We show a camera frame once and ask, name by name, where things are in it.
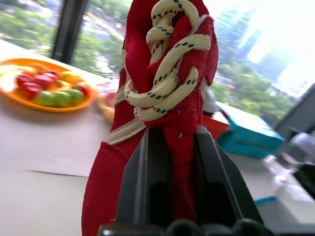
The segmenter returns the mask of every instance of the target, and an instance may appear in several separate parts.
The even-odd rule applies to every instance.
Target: sky
[[[291,86],[305,79],[315,82],[315,1],[204,0],[204,3],[214,19],[222,11],[234,7],[240,14],[256,7],[257,11],[249,22],[249,31],[261,29],[262,36],[248,59],[259,62],[270,50],[283,48],[294,61],[279,77],[279,84]]]

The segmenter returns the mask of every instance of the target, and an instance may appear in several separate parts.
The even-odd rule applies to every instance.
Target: glass window
[[[62,0],[0,0],[0,39],[50,56]]]
[[[274,125],[315,82],[312,3],[204,2],[215,19],[220,50],[210,88],[218,101]]]
[[[94,74],[118,78],[126,16],[131,0],[90,0],[71,64]]]

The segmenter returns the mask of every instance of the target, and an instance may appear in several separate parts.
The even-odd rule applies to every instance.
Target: orange plate
[[[35,60],[29,58],[16,58],[10,59],[0,62],[0,91],[6,95],[7,97],[23,104],[28,107],[32,107],[39,110],[49,111],[49,112],[73,112],[79,109],[82,109],[88,106],[93,100],[93,89],[89,86],[90,95],[86,98],[86,100],[75,107],[69,108],[54,108],[54,107],[45,107],[40,106],[35,103],[32,103],[25,99],[17,89],[15,85],[14,79],[15,76],[21,74],[23,71],[23,67],[33,67],[34,64],[41,64],[48,67],[51,70],[57,72],[69,71],[66,68],[63,68],[59,65],[55,65],[42,60]]]

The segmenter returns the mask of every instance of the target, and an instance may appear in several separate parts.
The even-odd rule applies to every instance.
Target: shoelace
[[[169,50],[174,30],[172,18],[179,11],[188,16],[192,33]],[[123,50],[123,68],[126,70],[127,77],[125,85],[117,91],[115,105],[127,100],[129,104],[135,107],[135,119],[112,131],[105,139],[106,142],[116,144],[132,137],[146,128],[144,121],[152,121],[163,117],[194,90],[198,82],[198,70],[192,67],[189,75],[180,85],[177,71],[181,64],[181,58],[185,53],[193,49],[210,50],[211,43],[208,35],[193,34],[205,17],[199,18],[198,10],[188,0],[160,0],[155,4],[151,11],[153,28],[149,30],[146,37],[152,55],[150,64],[157,62],[162,56],[165,56],[165,58],[157,70],[152,89],[147,93],[139,94],[127,72],[127,52]]]

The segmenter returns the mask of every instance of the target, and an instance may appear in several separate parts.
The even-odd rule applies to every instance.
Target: red shoe
[[[193,133],[202,123],[202,91],[217,62],[213,19],[202,0],[133,1],[112,132],[101,144],[84,196],[83,236],[115,222],[124,167],[147,127],[162,129],[168,143],[174,219],[195,220]]]

